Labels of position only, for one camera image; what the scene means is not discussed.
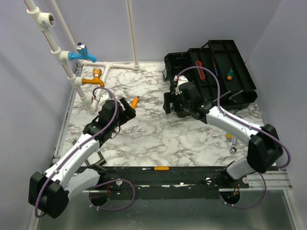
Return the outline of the aluminium extrusion rail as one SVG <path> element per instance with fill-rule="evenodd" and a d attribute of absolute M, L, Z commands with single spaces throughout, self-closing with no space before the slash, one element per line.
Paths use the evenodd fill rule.
<path fill-rule="evenodd" d="M 99 179 L 101 177 L 98 173 L 93 170 L 85 170 L 82 173 L 75 173 L 69 180 L 66 180 L 64 183 L 60 183 L 64 190 L 69 191 L 69 196 L 72 196 L 73 193 L 81 193 L 84 190 L 94 187 L 99 184 Z M 245 190 L 290 190 L 292 189 L 291 182 L 288 178 L 288 175 L 284 171 L 269 172 L 264 175 L 258 173 L 244 176 L 234 182 L 233 185 L 218 185 L 214 182 L 217 177 L 215 176 L 206 176 L 207 179 L 206 185 L 213 189 L 219 189 L 221 192 L 230 191 L 231 187 L 235 185 L 239 186 L 240 189 Z"/>

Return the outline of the yellow black electric screwdriver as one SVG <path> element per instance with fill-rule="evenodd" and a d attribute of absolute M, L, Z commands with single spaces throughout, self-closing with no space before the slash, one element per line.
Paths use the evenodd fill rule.
<path fill-rule="evenodd" d="M 137 96 L 133 99 L 132 103 L 131 103 L 131 108 L 135 109 L 137 107 L 137 104 L 139 102 L 140 97 Z"/>

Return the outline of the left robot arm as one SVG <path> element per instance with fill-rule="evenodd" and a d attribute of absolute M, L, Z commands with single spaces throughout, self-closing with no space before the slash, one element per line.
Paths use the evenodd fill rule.
<path fill-rule="evenodd" d="M 60 216 L 69 201 L 87 188 L 102 189 L 106 177 L 98 167 L 90 165 L 77 173 L 81 165 L 109 139 L 123 124 L 136 116 L 135 98 L 132 104 L 121 98 L 107 100 L 98 115 L 84 127 L 73 147 L 44 173 L 35 172 L 29 182 L 28 202 L 35 208 L 35 216 Z"/>

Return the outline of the orange water tap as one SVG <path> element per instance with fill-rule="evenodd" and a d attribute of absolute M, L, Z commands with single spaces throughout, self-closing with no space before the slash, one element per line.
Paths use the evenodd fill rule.
<path fill-rule="evenodd" d="M 102 70 L 99 68 L 95 68 L 93 69 L 93 78 L 92 79 L 82 78 L 82 84 L 83 85 L 86 85 L 86 84 L 99 85 L 100 87 L 104 87 L 105 84 L 101 80 L 100 78 L 101 76 L 102 76 Z"/>

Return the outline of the black plastic toolbox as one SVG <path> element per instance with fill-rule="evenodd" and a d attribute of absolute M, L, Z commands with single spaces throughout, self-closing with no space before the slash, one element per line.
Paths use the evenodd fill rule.
<path fill-rule="evenodd" d="M 218 76 L 215 74 L 212 56 Z M 195 65 L 200 60 L 203 67 Z M 221 107 L 227 111 L 243 110 L 258 97 L 256 86 L 234 40 L 209 40 L 200 48 L 190 48 L 186 52 L 169 53 L 164 57 L 163 79 L 170 82 L 170 91 L 175 92 L 177 80 L 174 77 L 182 70 L 194 66 L 183 75 L 193 82 L 203 99 L 216 102 L 220 90 Z M 201 81 L 197 69 L 203 69 L 206 80 Z M 227 80 L 228 71 L 233 68 L 234 77 Z"/>

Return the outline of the silver ratchet wrench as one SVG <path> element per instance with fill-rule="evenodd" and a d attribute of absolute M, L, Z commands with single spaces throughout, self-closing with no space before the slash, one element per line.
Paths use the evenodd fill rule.
<path fill-rule="evenodd" d="M 233 137 L 232 145 L 229 149 L 230 153 L 236 153 L 237 152 L 237 137 Z"/>

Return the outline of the blue handle screwdriver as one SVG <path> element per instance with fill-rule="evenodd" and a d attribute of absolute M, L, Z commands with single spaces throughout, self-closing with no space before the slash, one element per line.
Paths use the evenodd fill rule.
<path fill-rule="evenodd" d="M 214 66 L 215 74 L 216 74 L 216 76 L 218 76 L 218 70 L 217 70 L 217 67 L 216 67 L 216 64 L 215 64 L 213 56 L 212 56 L 212 61 L 213 61 L 213 66 Z"/>

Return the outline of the green stubby screwdriver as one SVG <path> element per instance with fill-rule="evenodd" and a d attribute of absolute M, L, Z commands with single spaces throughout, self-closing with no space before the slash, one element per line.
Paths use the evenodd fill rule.
<path fill-rule="evenodd" d="M 226 79 L 227 79 L 228 81 L 231 81 L 231 80 L 233 79 L 233 77 L 234 77 L 234 70 L 233 70 L 233 68 L 231 68 L 231 69 L 228 71 L 228 73 L 227 73 Z"/>

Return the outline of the red black utility knife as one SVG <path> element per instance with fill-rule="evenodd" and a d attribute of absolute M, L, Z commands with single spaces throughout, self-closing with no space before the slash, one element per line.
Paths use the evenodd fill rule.
<path fill-rule="evenodd" d="M 203 64 L 200 60 L 196 60 L 195 65 L 198 66 L 198 67 L 203 67 Z M 203 69 L 198 68 L 197 71 L 198 71 L 198 75 L 200 77 L 200 80 L 205 81 L 206 76 L 205 76 Z"/>

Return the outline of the blue water tap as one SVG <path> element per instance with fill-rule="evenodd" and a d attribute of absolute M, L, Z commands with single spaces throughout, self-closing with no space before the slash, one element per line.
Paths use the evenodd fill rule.
<path fill-rule="evenodd" d="M 97 61 L 97 58 L 94 55 L 88 53 L 88 48 L 85 42 L 78 42 L 75 44 L 74 47 L 77 53 L 69 52 L 68 54 L 69 60 L 75 60 L 75 59 L 90 60 L 93 63 Z"/>

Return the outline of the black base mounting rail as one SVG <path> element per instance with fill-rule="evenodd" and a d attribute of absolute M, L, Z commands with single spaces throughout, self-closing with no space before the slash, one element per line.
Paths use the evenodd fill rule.
<path fill-rule="evenodd" d="M 218 185 L 233 185 L 238 179 L 232 183 L 225 181 L 221 176 L 223 167 L 170 167 L 168 171 L 143 171 L 142 168 L 151 167 L 98 168 L 101 178 L 98 185 L 88 188 L 90 194 L 102 193 L 114 200 L 219 199 L 220 194 L 243 191 L 235 185 L 230 191 L 221 192 L 205 184 L 206 176 L 215 176 Z"/>

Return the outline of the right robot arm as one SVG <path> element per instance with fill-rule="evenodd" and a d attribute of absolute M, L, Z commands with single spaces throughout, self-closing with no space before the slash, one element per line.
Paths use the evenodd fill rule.
<path fill-rule="evenodd" d="M 221 183 L 227 188 L 233 187 L 247 174 L 265 173 L 283 154 L 274 126 L 259 126 L 229 114 L 212 101 L 202 99 L 192 82 L 180 84 L 176 92 L 164 93 L 166 114 L 171 112 L 171 106 L 178 117 L 190 115 L 234 135 L 247 146 L 247 156 L 230 163 L 221 172 Z"/>

